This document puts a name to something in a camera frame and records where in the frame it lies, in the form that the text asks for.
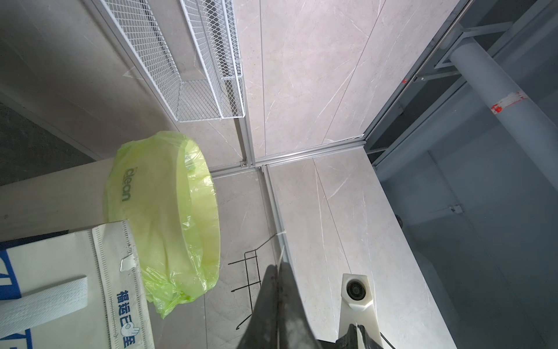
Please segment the blue white paper bag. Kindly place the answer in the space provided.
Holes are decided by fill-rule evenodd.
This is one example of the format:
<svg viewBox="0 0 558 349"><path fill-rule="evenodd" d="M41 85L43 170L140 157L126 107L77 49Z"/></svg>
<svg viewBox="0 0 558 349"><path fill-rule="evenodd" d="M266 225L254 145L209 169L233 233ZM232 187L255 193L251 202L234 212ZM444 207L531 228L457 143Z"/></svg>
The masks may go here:
<svg viewBox="0 0 558 349"><path fill-rule="evenodd" d="M1 347L152 348L126 221L1 245Z"/></svg>

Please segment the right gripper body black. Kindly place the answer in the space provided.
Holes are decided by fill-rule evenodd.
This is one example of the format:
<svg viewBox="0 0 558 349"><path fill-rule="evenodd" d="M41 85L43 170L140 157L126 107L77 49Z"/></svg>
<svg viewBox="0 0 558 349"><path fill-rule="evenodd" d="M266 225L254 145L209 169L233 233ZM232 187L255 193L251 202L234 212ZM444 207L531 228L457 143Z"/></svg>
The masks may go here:
<svg viewBox="0 0 558 349"><path fill-rule="evenodd" d="M381 341L386 340L383 334L380 334ZM335 343L318 340L318 343L323 349L383 349L382 343L376 342L375 339L369 336L366 328L362 325L350 324L346 335L338 339Z"/></svg>

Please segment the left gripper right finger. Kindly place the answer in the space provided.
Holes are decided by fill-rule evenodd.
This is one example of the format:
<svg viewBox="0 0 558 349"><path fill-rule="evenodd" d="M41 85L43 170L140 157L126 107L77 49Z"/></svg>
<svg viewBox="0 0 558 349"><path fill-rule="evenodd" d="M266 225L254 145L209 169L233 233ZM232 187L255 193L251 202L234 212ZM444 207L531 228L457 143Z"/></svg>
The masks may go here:
<svg viewBox="0 0 558 349"><path fill-rule="evenodd" d="M289 263L278 269L279 348L321 348L306 317L294 272Z"/></svg>

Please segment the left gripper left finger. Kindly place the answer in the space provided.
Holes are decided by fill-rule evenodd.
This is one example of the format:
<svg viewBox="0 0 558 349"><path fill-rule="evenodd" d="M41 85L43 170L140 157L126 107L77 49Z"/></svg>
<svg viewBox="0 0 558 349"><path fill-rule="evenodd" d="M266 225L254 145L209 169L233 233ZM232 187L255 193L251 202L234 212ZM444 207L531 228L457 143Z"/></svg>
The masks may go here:
<svg viewBox="0 0 558 349"><path fill-rule="evenodd" d="M254 312L238 348L278 347L278 269L267 267Z"/></svg>

